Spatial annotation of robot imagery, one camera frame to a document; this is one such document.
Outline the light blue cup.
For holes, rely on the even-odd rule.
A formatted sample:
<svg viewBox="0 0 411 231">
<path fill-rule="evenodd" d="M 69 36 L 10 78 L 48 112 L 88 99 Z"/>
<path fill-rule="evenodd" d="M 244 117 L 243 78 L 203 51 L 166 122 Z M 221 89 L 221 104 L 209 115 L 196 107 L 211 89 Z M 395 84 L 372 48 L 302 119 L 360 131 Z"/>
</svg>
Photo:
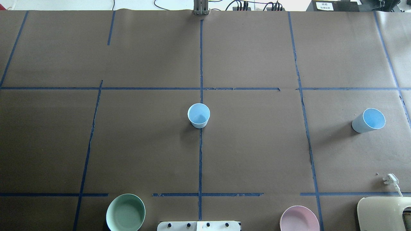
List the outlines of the light blue cup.
<svg viewBox="0 0 411 231">
<path fill-rule="evenodd" d="M 191 124 L 197 129 L 202 129 L 207 125 L 211 112 L 205 104 L 196 103 L 189 107 L 187 114 Z"/>
</svg>

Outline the darker blue cup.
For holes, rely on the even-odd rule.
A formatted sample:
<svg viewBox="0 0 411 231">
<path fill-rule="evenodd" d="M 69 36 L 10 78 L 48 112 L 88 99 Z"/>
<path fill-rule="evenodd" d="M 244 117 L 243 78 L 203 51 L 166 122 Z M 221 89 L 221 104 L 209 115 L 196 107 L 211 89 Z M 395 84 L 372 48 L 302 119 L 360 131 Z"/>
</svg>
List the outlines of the darker blue cup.
<svg viewBox="0 0 411 231">
<path fill-rule="evenodd" d="M 351 127 L 357 133 L 367 133 L 380 130 L 386 125 L 384 114 L 375 108 L 367 108 L 351 123 Z"/>
</svg>

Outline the mint green bowl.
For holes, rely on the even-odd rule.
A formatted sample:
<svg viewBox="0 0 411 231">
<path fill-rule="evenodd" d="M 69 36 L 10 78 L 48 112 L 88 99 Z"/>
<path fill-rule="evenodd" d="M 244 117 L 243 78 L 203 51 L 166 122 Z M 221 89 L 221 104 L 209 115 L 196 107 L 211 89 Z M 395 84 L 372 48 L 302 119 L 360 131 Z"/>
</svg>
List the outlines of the mint green bowl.
<svg viewBox="0 0 411 231">
<path fill-rule="evenodd" d="M 110 231 L 138 231 L 145 220 L 143 201 L 132 193 L 116 197 L 108 206 L 106 223 Z"/>
</svg>

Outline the pink bowl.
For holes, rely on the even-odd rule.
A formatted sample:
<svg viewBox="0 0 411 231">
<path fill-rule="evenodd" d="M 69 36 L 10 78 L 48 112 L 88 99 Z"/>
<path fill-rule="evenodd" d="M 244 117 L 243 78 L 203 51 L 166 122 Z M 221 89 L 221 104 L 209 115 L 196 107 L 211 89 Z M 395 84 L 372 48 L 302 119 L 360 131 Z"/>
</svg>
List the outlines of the pink bowl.
<svg viewBox="0 0 411 231">
<path fill-rule="evenodd" d="M 281 231 L 320 231 L 316 215 L 305 206 L 291 206 L 280 217 Z"/>
</svg>

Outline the black box with label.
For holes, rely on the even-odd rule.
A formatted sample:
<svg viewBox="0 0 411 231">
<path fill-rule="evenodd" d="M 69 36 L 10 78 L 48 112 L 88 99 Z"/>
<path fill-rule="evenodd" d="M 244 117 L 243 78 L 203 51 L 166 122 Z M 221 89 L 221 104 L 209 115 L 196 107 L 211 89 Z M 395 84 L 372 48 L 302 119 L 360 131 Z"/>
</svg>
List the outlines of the black box with label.
<svg viewBox="0 0 411 231">
<path fill-rule="evenodd" d="M 359 12 L 357 2 L 346 0 L 311 0 L 306 12 Z"/>
</svg>

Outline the cream white toaster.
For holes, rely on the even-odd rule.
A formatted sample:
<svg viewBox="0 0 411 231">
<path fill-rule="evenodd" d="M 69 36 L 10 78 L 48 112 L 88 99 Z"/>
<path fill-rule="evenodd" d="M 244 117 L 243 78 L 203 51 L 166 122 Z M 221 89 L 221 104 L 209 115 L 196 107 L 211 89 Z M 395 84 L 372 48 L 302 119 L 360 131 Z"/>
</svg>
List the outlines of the cream white toaster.
<svg viewBox="0 0 411 231">
<path fill-rule="evenodd" d="M 357 205 L 361 231 L 409 231 L 411 198 L 370 196 Z"/>
</svg>

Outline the aluminium frame post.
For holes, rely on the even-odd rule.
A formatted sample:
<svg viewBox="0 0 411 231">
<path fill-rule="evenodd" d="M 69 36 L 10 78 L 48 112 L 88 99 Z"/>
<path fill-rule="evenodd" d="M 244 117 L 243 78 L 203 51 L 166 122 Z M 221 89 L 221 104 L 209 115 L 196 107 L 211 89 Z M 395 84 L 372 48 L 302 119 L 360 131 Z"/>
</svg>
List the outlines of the aluminium frame post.
<svg viewBox="0 0 411 231">
<path fill-rule="evenodd" d="M 208 15 L 209 14 L 209 0 L 194 0 L 194 15 Z"/>
</svg>

